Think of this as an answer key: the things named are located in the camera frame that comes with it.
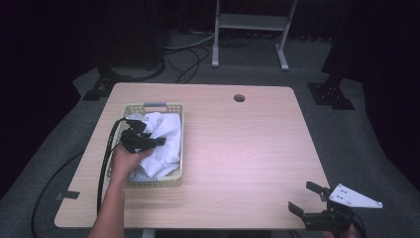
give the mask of power cord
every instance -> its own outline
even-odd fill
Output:
[[[182,47],[165,47],[165,48],[167,50],[186,50],[186,49],[189,49],[189,48],[200,46],[200,45],[202,45],[202,44],[204,44],[204,43],[212,40],[213,38],[214,38],[214,33],[211,34],[209,37],[204,38],[204,39],[202,39],[202,40],[200,40],[200,41],[198,41],[196,43],[190,44],[188,46],[182,46]]]
[[[81,155],[83,155],[84,151],[80,152],[79,154],[75,155],[74,157],[72,157],[70,160],[68,160],[64,165],[62,165],[50,178],[50,180],[47,182],[46,186],[44,187],[43,191],[41,192],[41,195],[38,197],[37,202],[35,203],[35,207],[34,210],[32,211],[32,217],[31,217],[31,232],[32,235],[35,238],[38,238],[37,236],[37,232],[35,231],[35,215],[37,213],[37,209],[38,206],[40,205],[40,201],[41,198],[44,196],[44,193],[46,192],[47,188],[50,186],[51,182],[53,181],[53,179],[55,178],[55,176],[63,169],[65,168],[68,164],[70,164],[72,161],[74,161],[75,159],[77,159],[78,157],[80,157]]]
[[[152,79],[154,77],[157,77],[159,75],[161,75],[164,71],[164,60],[161,59],[160,60],[160,68],[155,71],[154,73],[147,75],[147,76],[141,76],[141,77],[132,77],[132,76],[120,76],[120,80],[118,82],[141,82],[141,81],[146,81],[149,79]]]
[[[181,71],[180,69],[178,69],[178,68],[176,68],[175,66],[174,66],[174,64],[173,64],[173,62],[171,62],[170,60],[167,60],[166,62],[169,64],[169,66],[170,67],[172,67],[175,71],[178,71],[178,72],[180,72],[180,75],[178,76],[178,78],[177,78],[177,80],[175,81],[175,83],[187,83],[187,82],[189,82],[193,77],[194,77],[194,75],[197,73],[197,71],[198,71],[198,68],[199,68],[199,66],[200,66],[200,63],[201,62],[203,62],[208,56],[209,56],[209,51],[207,50],[207,49],[205,49],[205,48],[202,48],[202,47],[195,47],[196,49],[200,49],[201,51],[204,51],[205,52],[205,56],[203,57],[203,58],[200,58],[200,56],[198,55],[198,53],[197,52],[195,52],[193,49],[190,49],[190,48],[188,48],[188,49],[183,49],[182,51],[188,51],[188,52],[191,52],[192,54],[194,54],[194,56],[197,58],[197,62],[195,63],[195,64],[193,64],[192,66],[190,66],[188,69],[186,69],[185,71]],[[188,76],[188,77],[186,77],[186,74],[190,71],[190,70],[192,70],[193,68],[195,68],[195,70],[194,70],[194,72],[190,75],[190,76]]]
[[[120,125],[120,122],[126,121],[126,118],[121,118],[120,120],[116,121],[114,123],[114,126],[112,127],[111,133],[109,134],[108,143],[105,150],[105,156],[104,160],[102,161],[102,167],[101,167],[101,174],[99,176],[99,183],[98,183],[98,195],[96,197],[96,213],[99,214],[99,210],[102,206],[102,192],[103,192],[103,185],[104,185],[104,179],[105,179],[105,172],[106,167],[108,165],[109,158],[111,157],[111,153],[114,150],[112,147],[112,142],[114,141],[115,132],[117,131],[118,125]]]

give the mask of white metal bracket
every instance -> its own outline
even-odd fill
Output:
[[[383,208],[382,202],[375,201],[342,184],[337,185],[330,195],[330,200],[348,207]]]

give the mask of crumpled cloth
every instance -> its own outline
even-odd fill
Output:
[[[181,146],[181,122],[177,113],[153,112],[145,115],[143,121],[147,127],[145,133],[152,133],[150,138],[165,137],[163,146],[157,146],[154,152],[140,162],[130,177],[160,178],[179,167]]]

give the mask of table top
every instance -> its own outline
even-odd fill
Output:
[[[237,102],[234,96],[245,96]],[[184,105],[183,169],[176,187],[126,188],[125,226],[192,229],[300,229],[288,201],[326,208],[307,181],[328,186],[289,87],[118,83],[56,215],[58,227],[91,227],[111,128],[126,105]],[[104,183],[104,193],[108,181]]]

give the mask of hand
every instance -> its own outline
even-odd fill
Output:
[[[323,231],[322,234],[324,235],[325,238],[334,238],[333,233],[331,233],[330,231]],[[349,227],[349,230],[344,231],[340,234],[340,238],[360,238],[361,235],[359,234],[358,229],[356,229],[356,227],[352,224]]]
[[[149,157],[153,152],[153,149],[131,154],[128,152],[123,145],[118,145],[112,154],[112,177],[111,179],[117,179],[119,181],[126,181],[129,173],[133,171],[139,162]]]

